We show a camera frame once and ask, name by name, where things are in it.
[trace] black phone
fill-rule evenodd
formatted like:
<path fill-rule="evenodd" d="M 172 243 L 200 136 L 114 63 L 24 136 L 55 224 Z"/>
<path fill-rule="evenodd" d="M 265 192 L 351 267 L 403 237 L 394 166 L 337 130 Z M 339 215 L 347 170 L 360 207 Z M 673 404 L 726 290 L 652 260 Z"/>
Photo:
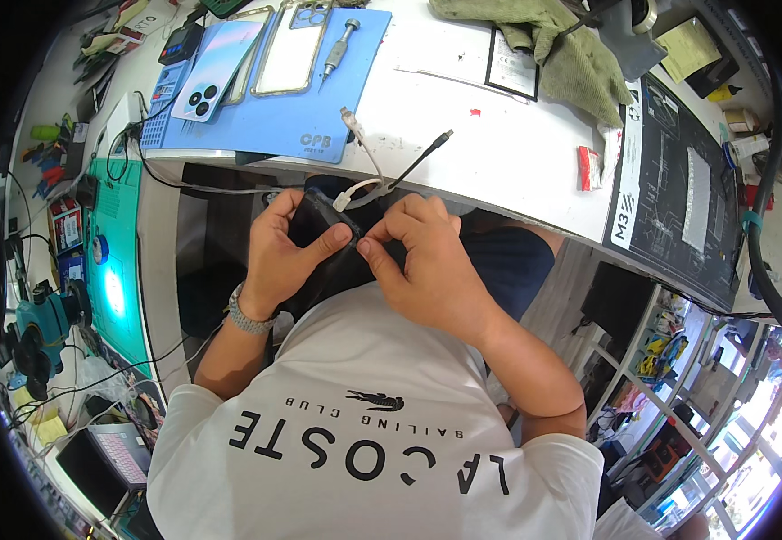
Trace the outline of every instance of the black phone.
<path fill-rule="evenodd" d="M 355 251 L 363 230 L 346 214 L 334 210 L 334 201 L 318 188 L 308 188 L 301 204 L 289 222 L 289 239 L 297 247 L 305 248 L 315 242 L 332 225 L 345 223 L 352 229 L 352 239 L 342 250 L 322 261 L 294 296 L 283 302 L 281 308 L 300 319 L 314 305 L 345 288 L 344 283 L 358 264 L 363 263 Z"/>

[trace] digital multimeter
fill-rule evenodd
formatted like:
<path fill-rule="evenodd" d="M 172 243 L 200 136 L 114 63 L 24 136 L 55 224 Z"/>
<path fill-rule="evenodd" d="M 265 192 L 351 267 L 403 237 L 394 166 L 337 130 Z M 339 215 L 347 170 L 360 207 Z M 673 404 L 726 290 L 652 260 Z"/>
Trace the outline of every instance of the digital multimeter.
<path fill-rule="evenodd" d="M 192 58 L 195 49 L 199 49 L 199 44 L 202 43 L 204 33 L 205 28 L 198 22 L 191 22 L 175 30 L 166 41 L 158 62 L 169 66 L 183 59 Z"/>

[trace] led light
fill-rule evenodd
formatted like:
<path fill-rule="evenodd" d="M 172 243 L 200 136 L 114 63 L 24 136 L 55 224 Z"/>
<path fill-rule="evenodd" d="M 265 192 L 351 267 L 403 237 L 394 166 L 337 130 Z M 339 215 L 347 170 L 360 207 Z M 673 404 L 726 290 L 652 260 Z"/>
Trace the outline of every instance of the led light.
<path fill-rule="evenodd" d="M 125 312 L 124 288 L 121 286 L 120 278 L 111 268 L 105 273 L 105 297 L 115 315 L 123 317 Z"/>

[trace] pink keyboard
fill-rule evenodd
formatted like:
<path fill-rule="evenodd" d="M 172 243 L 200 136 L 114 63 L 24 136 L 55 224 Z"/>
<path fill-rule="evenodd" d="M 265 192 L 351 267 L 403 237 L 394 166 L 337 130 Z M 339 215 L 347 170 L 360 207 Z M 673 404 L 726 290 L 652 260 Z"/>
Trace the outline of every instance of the pink keyboard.
<path fill-rule="evenodd" d="M 114 461 L 115 466 L 121 473 L 121 476 L 131 484 L 145 484 L 148 477 L 142 469 L 138 468 L 136 459 L 132 459 L 130 452 L 126 449 L 124 441 L 117 433 L 98 433 L 95 434 L 97 441 L 102 445 L 109 459 Z"/>

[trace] green towel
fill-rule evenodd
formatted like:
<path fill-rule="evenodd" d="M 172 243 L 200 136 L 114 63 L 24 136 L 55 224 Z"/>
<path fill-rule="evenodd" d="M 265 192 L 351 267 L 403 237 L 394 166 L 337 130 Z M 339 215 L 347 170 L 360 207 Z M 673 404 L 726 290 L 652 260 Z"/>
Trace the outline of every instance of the green towel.
<path fill-rule="evenodd" d="M 581 27 L 559 38 L 578 18 L 558 0 L 429 0 L 446 19 L 493 21 L 513 49 L 531 49 L 541 66 L 540 90 L 588 111 L 612 127 L 622 127 L 616 102 L 631 104 L 615 56 L 591 30 Z"/>

